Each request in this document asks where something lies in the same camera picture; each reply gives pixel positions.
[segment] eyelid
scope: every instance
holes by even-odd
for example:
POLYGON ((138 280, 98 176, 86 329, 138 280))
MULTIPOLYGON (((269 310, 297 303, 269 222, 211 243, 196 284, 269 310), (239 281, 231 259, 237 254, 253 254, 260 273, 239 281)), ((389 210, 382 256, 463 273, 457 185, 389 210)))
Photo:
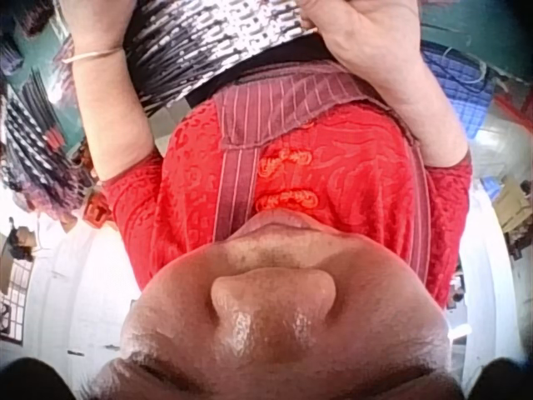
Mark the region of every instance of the eyelid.
POLYGON ((170 363, 153 356, 135 352, 128 361, 134 363, 158 381, 171 385, 181 392, 195 394, 205 394, 208 392, 202 385, 195 382, 170 363))

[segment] red shirt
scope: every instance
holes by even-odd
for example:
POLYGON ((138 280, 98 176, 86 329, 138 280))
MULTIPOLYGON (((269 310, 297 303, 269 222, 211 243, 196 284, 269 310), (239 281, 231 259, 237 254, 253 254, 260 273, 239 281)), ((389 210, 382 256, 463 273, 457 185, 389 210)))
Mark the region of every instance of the red shirt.
MULTIPOLYGON (((256 211, 293 208, 360 233, 404 260, 414 223, 413 176, 400 128, 372 106, 334 107, 262 149, 256 211)), ((140 288, 170 261, 211 243, 224 152, 213 101, 177 127, 165 158, 154 152, 105 189, 140 288)), ((426 168, 431 251, 426 287, 442 306, 468 212, 470 159, 426 168)))

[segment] silver bangle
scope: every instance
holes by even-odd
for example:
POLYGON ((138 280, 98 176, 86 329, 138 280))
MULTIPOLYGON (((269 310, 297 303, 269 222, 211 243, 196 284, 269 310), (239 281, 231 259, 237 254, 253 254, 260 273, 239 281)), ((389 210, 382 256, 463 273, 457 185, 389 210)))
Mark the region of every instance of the silver bangle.
POLYGON ((100 57, 106 57, 110 56, 114 53, 121 52, 123 49, 122 47, 114 48, 113 50, 106 50, 105 52, 85 52, 84 54, 78 54, 77 56, 70 57, 70 58, 64 58, 61 60, 64 64, 72 64, 76 61, 80 60, 86 60, 88 58, 100 58, 100 57))

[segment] apron strap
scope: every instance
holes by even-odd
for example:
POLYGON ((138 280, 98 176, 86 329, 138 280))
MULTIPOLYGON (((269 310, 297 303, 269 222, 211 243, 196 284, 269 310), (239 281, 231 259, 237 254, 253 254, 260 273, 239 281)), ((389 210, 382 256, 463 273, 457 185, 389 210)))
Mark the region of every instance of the apron strap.
POLYGON ((224 152, 213 233, 216 242, 230 237, 252 214, 260 150, 247 148, 224 152))

